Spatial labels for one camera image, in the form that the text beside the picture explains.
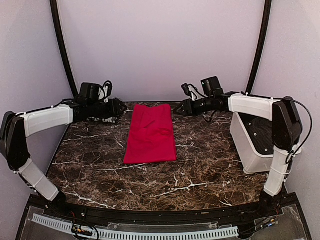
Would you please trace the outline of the black white checkered shirt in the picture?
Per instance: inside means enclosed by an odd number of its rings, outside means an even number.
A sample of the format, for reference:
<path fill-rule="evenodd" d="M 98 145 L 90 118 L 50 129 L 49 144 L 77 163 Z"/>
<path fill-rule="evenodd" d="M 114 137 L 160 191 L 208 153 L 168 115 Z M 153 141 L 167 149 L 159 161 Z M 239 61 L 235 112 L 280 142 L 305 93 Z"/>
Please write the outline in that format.
<path fill-rule="evenodd" d="M 117 124 L 119 121 L 117 117 L 108 117 L 108 118 L 89 117 L 88 120 L 91 122 L 98 122 L 103 124 Z"/>

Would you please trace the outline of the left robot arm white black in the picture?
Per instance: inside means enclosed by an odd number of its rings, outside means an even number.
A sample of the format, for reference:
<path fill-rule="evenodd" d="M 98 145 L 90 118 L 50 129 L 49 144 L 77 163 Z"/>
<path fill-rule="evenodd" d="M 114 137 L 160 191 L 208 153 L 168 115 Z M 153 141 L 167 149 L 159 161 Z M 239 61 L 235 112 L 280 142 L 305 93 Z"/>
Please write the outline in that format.
<path fill-rule="evenodd" d="M 51 210 L 60 218 L 71 213 L 65 203 L 65 194 L 58 189 L 32 160 L 27 139 L 37 133 L 82 121 L 116 121 L 127 110 L 127 106 L 118 98 L 108 102 L 96 101 L 80 103 L 66 99 L 61 103 L 29 112 L 14 113 L 8 111 L 3 116 L 0 128 L 0 153 L 6 159 L 14 174 L 51 202 Z"/>

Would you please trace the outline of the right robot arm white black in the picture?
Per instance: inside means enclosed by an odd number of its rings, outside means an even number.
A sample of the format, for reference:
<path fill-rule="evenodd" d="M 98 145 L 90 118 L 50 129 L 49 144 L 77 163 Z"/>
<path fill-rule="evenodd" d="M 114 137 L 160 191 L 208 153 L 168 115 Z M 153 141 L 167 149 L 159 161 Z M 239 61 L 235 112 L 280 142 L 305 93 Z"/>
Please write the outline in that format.
<path fill-rule="evenodd" d="M 267 181 L 255 205 L 255 213 L 266 217 L 282 201 L 282 188 L 293 159 L 301 151 L 303 124 L 299 102 L 290 96 L 273 98 L 246 93 L 213 93 L 198 100 L 185 99 L 174 113 L 185 117 L 207 112 L 232 112 L 230 133 L 244 172 L 268 172 Z"/>

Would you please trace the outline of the red garment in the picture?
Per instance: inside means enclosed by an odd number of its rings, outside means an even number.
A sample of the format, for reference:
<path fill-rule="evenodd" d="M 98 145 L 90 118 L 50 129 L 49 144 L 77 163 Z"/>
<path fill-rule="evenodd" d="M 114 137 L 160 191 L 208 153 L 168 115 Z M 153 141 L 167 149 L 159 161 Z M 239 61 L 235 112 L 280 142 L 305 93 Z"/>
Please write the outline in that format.
<path fill-rule="evenodd" d="M 176 142 L 169 104 L 148 107 L 136 104 L 127 140 L 125 164 L 173 162 Z"/>

